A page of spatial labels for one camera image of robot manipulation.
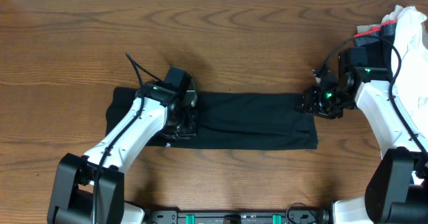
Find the black t-shirt white logo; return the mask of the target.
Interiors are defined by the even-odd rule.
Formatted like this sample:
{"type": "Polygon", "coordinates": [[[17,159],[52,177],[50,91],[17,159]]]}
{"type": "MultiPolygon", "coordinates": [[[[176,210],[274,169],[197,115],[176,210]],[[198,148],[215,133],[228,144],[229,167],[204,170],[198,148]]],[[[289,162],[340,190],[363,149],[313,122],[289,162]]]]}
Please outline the black t-shirt white logo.
{"type": "Polygon", "coordinates": [[[192,149],[315,149],[314,117],[297,112],[299,94],[199,92],[198,134],[186,140],[155,136],[151,146],[192,149]]]}

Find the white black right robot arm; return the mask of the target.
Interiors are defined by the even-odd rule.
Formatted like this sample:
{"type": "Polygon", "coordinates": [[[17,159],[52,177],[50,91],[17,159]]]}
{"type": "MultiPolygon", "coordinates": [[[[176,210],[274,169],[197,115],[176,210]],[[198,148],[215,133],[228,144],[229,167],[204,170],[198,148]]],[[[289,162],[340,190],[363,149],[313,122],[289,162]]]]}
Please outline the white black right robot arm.
{"type": "Polygon", "coordinates": [[[358,108],[381,150],[381,162],[365,194],[332,205],[330,223],[426,223],[427,139],[394,92],[388,70],[348,68],[340,79],[326,74],[296,104],[299,112],[335,119],[358,108]]]}

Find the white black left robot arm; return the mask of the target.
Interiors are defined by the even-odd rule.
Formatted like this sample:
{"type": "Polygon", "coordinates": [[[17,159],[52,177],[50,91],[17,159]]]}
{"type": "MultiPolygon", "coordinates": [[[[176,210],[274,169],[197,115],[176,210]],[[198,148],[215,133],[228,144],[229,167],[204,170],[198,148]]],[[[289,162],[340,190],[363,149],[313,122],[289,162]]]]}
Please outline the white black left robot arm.
{"type": "Polygon", "coordinates": [[[123,119],[96,146],[82,156],[67,153],[61,159],[47,222],[144,223],[145,210],[124,199],[125,176],[153,137],[196,135],[196,101],[196,91],[187,87],[145,84],[123,119]]]}

